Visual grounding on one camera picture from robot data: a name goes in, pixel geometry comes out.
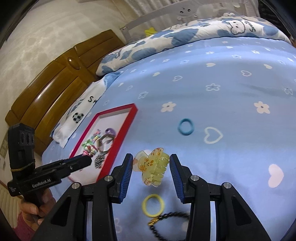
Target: black beaded bracelet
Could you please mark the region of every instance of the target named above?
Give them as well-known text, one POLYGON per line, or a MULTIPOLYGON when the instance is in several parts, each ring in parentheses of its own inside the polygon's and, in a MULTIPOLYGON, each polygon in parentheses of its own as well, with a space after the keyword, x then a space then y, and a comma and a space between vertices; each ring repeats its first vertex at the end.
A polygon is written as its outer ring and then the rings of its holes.
POLYGON ((168 241, 167 239, 165 239, 163 236, 161 236, 157 230, 154 227, 154 224, 157 223, 160 220, 166 219, 168 217, 172 217, 172 216, 176 216, 176 217, 181 217, 181 218, 186 218, 189 219, 189 215, 186 213, 178 213, 178 212, 169 212, 169 213, 165 213, 164 215, 158 216, 154 219, 152 219, 148 225, 150 226, 150 229, 152 230, 152 232, 154 233, 155 237, 157 237, 160 241, 168 241))

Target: fingernail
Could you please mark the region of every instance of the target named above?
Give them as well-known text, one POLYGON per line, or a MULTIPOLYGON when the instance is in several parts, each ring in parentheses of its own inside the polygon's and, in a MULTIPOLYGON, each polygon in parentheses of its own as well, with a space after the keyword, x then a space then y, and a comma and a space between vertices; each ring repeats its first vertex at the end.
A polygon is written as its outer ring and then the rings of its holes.
POLYGON ((37 214, 37 209, 35 206, 30 207, 32 214, 37 214))
POLYGON ((49 201, 49 197, 47 195, 44 195, 42 197, 42 200, 43 200, 44 203, 47 203, 49 201))

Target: metal screw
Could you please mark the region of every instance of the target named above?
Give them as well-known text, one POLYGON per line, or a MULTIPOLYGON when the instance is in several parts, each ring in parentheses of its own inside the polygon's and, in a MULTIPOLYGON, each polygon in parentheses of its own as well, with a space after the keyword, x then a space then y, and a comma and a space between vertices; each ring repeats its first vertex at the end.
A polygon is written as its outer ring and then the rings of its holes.
POLYGON ((197 176, 197 175, 192 175, 192 176, 190 177, 190 179, 191 179, 192 181, 198 181, 198 180, 200 179, 200 177, 197 176))
POLYGON ((80 184, 79 183, 73 183, 72 186, 71 186, 73 189, 77 189, 80 187, 80 184))
POLYGON ((225 188, 227 188, 227 189, 229 189, 229 188, 232 187, 230 183, 224 183, 223 186, 224 186, 225 188))
POLYGON ((110 181, 113 180, 113 177, 109 175, 109 176, 106 176, 106 177, 104 178, 104 180, 105 180, 106 182, 110 182, 110 181))

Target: translucent flower-patterned hair clip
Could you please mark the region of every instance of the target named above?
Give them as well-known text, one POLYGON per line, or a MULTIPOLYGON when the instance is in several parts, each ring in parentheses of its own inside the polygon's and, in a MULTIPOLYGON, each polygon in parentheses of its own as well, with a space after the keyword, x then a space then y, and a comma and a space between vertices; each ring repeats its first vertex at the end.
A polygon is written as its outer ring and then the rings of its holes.
POLYGON ((142 181, 146 185, 158 187, 169 159, 170 156, 163 152, 163 148, 156 148, 149 155, 140 151, 133 160, 133 170, 142 172, 142 181))

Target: beige wall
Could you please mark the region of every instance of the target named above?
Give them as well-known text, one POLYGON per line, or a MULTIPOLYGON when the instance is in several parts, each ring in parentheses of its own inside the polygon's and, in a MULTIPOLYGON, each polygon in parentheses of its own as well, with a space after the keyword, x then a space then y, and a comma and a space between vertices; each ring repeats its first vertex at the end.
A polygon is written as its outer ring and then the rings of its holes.
MULTIPOLYGON (((124 41, 119 28, 126 23, 111 0, 53 0, 29 11, 0 50, 0 143, 8 129, 4 118, 11 105, 49 62, 108 29, 124 41)), ((0 180, 10 179, 7 154, 0 180)))

